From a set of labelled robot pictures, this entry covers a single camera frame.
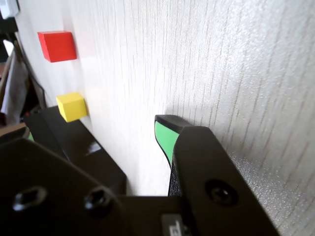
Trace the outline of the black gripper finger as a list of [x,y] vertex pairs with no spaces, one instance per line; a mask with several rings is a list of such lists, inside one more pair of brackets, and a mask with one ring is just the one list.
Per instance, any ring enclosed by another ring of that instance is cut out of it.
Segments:
[[24,137],[0,139],[3,236],[127,236],[113,192],[68,161]]
[[278,235],[210,128],[176,115],[156,115],[155,139],[171,169],[168,195],[183,200],[187,235]]

